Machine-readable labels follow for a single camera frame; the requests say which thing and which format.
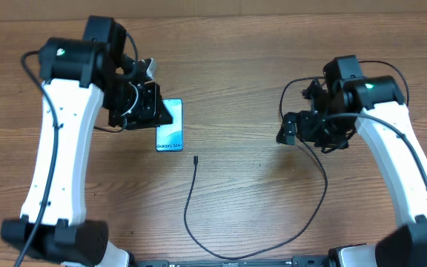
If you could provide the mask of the Galaxy S24 smartphone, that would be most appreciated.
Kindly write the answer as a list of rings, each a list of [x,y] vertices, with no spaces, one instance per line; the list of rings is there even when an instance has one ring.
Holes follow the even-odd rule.
[[[173,121],[156,128],[156,150],[158,152],[182,151],[184,148],[182,100],[164,99],[163,103]]]

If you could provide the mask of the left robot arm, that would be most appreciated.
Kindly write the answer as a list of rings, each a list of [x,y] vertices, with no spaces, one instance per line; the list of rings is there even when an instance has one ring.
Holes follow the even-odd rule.
[[[109,112],[108,131],[182,130],[182,105],[164,99],[153,59],[125,54],[132,36],[111,17],[91,16],[82,39],[50,38],[36,51],[42,128],[30,190],[1,238],[32,257],[66,266],[134,266],[132,253],[109,240],[106,222],[86,217],[85,178],[96,119]]]

